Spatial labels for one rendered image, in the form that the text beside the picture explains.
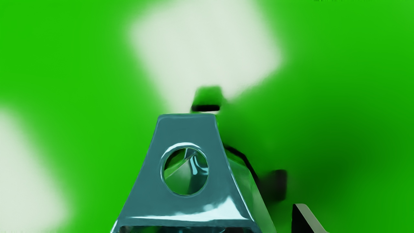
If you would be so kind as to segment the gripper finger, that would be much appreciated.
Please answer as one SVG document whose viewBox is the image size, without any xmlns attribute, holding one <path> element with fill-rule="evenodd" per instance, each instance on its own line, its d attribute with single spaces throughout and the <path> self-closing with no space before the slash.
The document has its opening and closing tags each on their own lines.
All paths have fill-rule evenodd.
<svg viewBox="0 0 414 233">
<path fill-rule="evenodd" d="M 305 204 L 293 204 L 291 233 L 327 233 Z"/>
</svg>

